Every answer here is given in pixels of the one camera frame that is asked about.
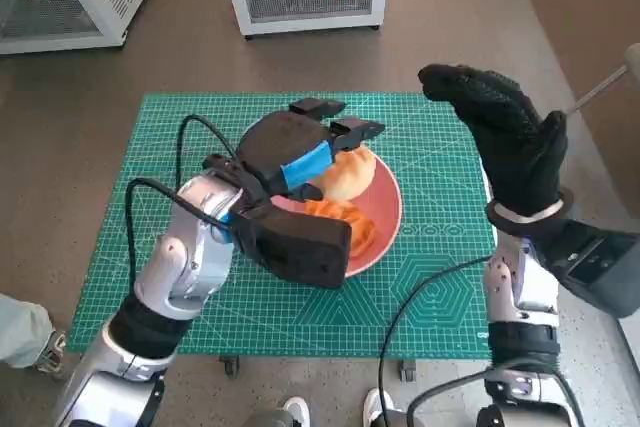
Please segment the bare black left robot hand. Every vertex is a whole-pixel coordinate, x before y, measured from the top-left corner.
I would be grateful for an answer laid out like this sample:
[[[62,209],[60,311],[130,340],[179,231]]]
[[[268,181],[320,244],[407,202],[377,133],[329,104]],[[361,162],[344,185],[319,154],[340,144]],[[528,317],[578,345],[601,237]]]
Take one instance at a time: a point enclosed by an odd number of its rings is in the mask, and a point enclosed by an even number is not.
[[[385,125],[357,117],[335,119],[346,104],[307,97],[254,123],[236,155],[272,196],[350,201],[372,183],[377,161],[364,144]]]

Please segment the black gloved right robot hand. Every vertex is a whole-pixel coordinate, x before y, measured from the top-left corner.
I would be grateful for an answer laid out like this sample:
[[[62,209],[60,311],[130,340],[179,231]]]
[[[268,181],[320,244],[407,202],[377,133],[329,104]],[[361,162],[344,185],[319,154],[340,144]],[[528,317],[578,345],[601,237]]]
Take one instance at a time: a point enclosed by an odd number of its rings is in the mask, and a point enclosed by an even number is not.
[[[516,81],[491,70],[429,64],[418,78],[425,97],[451,104],[471,132],[498,204],[533,217],[560,200],[563,112],[542,118]]]

